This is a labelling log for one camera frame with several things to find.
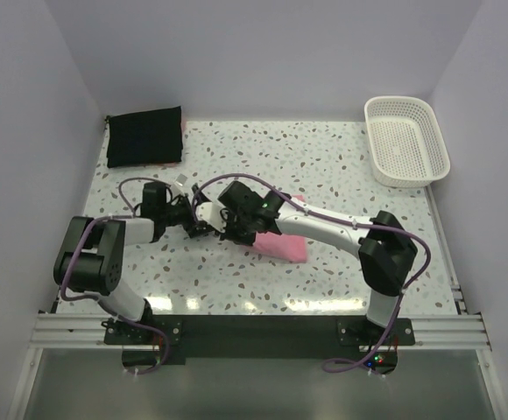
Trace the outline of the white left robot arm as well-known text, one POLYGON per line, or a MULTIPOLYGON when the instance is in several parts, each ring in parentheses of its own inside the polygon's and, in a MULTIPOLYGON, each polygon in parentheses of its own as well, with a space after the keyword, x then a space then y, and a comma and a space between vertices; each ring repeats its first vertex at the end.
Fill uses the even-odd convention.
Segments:
POLYGON ((128 215, 75 216, 69 222, 53 266, 54 282, 66 302, 91 300, 112 317, 124 320, 124 332, 136 343, 155 333, 152 308, 123 280, 123 252, 128 246, 157 242, 167 228, 180 226, 189 237, 213 231, 194 218, 183 184, 152 178, 143 181, 142 199, 128 205, 128 215))

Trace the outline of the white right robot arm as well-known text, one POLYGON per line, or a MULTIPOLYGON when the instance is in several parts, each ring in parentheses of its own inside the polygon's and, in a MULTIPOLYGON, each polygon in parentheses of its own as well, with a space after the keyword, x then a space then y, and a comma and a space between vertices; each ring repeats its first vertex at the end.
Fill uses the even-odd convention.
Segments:
POLYGON ((417 247, 393 214, 381 211, 374 217, 355 217, 329 212, 282 192, 269 191, 261 196, 236 180, 217 201, 233 240, 248 243, 266 233, 295 235, 354 256, 370 288, 363 323, 366 338, 382 344, 395 333, 391 317, 417 247))

